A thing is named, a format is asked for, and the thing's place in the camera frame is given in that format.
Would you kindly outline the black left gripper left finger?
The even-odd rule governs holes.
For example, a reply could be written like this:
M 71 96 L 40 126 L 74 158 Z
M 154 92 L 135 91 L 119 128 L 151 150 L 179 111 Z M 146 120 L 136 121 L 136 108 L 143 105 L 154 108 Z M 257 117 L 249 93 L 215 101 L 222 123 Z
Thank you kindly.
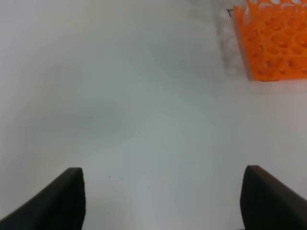
M 0 220 L 2 230 L 81 230 L 86 214 L 82 168 L 68 168 Z

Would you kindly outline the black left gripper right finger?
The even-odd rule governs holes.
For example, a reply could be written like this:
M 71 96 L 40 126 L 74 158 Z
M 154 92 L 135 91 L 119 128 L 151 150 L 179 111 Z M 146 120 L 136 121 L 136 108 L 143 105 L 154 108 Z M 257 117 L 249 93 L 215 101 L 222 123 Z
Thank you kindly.
M 245 169 L 240 210 L 246 230 L 307 228 L 307 200 L 258 165 Z

